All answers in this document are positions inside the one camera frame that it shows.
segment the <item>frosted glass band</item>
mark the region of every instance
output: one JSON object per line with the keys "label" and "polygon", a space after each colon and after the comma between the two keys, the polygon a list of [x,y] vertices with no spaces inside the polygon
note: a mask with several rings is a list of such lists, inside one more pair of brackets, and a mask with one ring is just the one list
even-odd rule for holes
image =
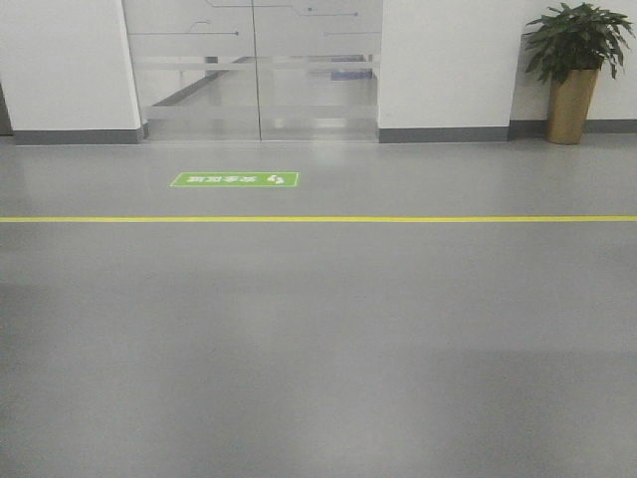
{"label": "frosted glass band", "polygon": [[[348,107],[261,107],[261,118],[276,120],[285,118],[319,119],[376,119],[376,106],[358,105]],[[257,107],[146,107],[148,120],[253,120]]]}
{"label": "frosted glass band", "polygon": [[[175,71],[252,71],[254,63],[152,63],[135,62],[139,70]],[[259,70],[365,70],[380,67],[380,62],[305,62],[305,63],[259,63]]]}
{"label": "frosted glass band", "polygon": [[148,120],[256,120],[257,107],[146,107]]}
{"label": "frosted glass band", "polygon": [[254,71],[254,63],[153,63],[153,62],[135,62],[134,66],[138,70],[178,70],[178,71],[195,71],[203,70],[212,71]]}

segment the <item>green leaves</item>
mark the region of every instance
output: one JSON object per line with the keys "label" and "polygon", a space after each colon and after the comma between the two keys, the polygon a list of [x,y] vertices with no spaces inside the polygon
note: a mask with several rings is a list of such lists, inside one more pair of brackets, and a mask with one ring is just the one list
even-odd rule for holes
{"label": "green leaves", "polygon": [[571,8],[561,3],[561,10],[549,7],[554,16],[542,15],[528,25],[541,25],[529,37],[527,50],[537,50],[527,72],[539,70],[539,80],[553,78],[563,83],[570,70],[599,70],[610,64],[611,76],[623,67],[621,46],[628,48],[622,29],[635,37],[626,15],[602,10],[589,3]]}

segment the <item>gray baseboard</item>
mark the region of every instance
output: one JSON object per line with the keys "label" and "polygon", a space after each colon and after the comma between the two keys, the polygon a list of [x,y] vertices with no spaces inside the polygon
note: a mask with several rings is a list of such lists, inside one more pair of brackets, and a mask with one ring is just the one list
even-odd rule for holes
{"label": "gray baseboard", "polygon": [[506,126],[485,127],[408,127],[381,128],[378,142],[487,142],[506,141],[509,128]]}
{"label": "gray baseboard", "polygon": [[[637,133],[637,119],[589,119],[586,122],[584,132]],[[509,139],[544,137],[545,133],[545,120],[515,120],[511,121]]]}
{"label": "gray baseboard", "polygon": [[80,130],[14,130],[18,145],[40,144],[139,144],[143,140],[139,129],[80,129]]}

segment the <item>glass door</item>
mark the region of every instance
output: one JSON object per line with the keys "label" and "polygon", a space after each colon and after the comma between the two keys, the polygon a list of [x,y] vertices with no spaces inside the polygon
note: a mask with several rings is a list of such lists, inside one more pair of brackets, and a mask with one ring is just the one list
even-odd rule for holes
{"label": "glass door", "polygon": [[150,139],[259,139],[250,0],[124,0]]}
{"label": "glass door", "polygon": [[375,139],[382,0],[124,0],[151,139]]}
{"label": "glass door", "polygon": [[382,0],[254,0],[263,139],[375,139]]}

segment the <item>white wall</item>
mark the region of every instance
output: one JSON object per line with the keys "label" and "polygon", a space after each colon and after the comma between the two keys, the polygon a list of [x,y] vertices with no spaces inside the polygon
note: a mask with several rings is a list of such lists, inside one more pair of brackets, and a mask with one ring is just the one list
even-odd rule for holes
{"label": "white wall", "polygon": [[385,0],[381,128],[507,126],[526,0]]}
{"label": "white wall", "polygon": [[[637,22],[637,1],[603,0],[592,2],[614,12],[628,15]],[[546,0],[526,0],[521,30],[532,31],[525,24],[542,14],[552,15],[547,6],[558,6],[559,2]],[[626,72],[619,71],[617,80],[610,76],[610,69],[604,67],[600,74],[588,117],[591,120],[633,120],[637,119],[637,42],[626,36],[632,51],[626,51]],[[512,109],[512,120],[545,120],[548,109],[548,85],[536,80],[537,74],[526,74],[532,52],[521,51],[516,81],[516,93]]]}
{"label": "white wall", "polygon": [[0,75],[15,130],[138,129],[119,0],[5,0]]}

